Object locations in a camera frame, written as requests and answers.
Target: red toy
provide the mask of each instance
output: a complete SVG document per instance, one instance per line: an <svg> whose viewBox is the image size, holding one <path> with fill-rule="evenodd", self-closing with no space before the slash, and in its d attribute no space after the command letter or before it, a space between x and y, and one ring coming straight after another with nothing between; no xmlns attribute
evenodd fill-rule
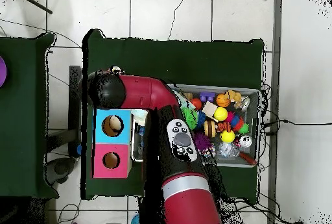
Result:
<svg viewBox="0 0 332 224"><path fill-rule="evenodd" d="M195 106L195 110L200 110L202 108L202 102L198 98L194 98L190 101Z"/></svg>

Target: orange ball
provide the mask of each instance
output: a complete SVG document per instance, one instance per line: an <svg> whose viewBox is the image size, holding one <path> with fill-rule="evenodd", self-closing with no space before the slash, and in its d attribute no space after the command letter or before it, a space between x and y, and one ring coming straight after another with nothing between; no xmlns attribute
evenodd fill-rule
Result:
<svg viewBox="0 0 332 224"><path fill-rule="evenodd" d="M222 108L226 108L231 103L231 101L224 94L219 94L215 101L217 105L221 106Z"/></svg>
<svg viewBox="0 0 332 224"><path fill-rule="evenodd" d="M202 102L198 98L194 98L190 101L195 106L195 110L200 110L202 108Z"/></svg>

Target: pink toy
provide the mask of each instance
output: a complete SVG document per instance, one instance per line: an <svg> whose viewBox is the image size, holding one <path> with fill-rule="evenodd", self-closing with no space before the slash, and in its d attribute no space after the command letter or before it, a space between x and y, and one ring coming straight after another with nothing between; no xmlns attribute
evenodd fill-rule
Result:
<svg viewBox="0 0 332 224"><path fill-rule="evenodd" d="M120 161L117 161L117 166L110 169L107 168L104 161L104 156L107 153L116 153ZM132 167L132 160L130 159L129 145L126 144L100 144L96 143L95 158L94 158L94 176L95 179L125 179L128 177L129 171Z"/></svg>
<svg viewBox="0 0 332 224"><path fill-rule="evenodd" d="M234 118L234 113L233 112L228 112L227 118L225 119L225 122L230 122Z"/></svg>

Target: circular hole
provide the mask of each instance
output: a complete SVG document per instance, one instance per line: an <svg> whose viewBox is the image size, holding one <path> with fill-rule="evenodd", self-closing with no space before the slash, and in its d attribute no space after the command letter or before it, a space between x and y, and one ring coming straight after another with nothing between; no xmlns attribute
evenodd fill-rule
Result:
<svg viewBox="0 0 332 224"><path fill-rule="evenodd" d="M117 153L106 153L102 158L102 163L108 169L115 169L120 164L120 157Z"/></svg>
<svg viewBox="0 0 332 224"><path fill-rule="evenodd" d="M107 136L116 137L123 130L123 121L117 115L110 115L104 119L101 128Z"/></svg>

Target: orange toy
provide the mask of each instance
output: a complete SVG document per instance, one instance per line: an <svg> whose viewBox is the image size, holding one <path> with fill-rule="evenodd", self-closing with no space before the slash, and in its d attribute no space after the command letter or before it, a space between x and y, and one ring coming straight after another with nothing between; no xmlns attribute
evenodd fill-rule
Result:
<svg viewBox="0 0 332 224"><path fill-rule="evenodd" d="M218 123L218 131L231 132L231 124L229 122L219 122Z"/></svg>
<svg viewBox="0 0 332 224"><path fill-rule="evenodd" d="M225 96L224 94L219 94L215 101L216 101L217 105L221 106L222 108L226 108L231 103L231 101L228 99L228 97Z"/></svg>

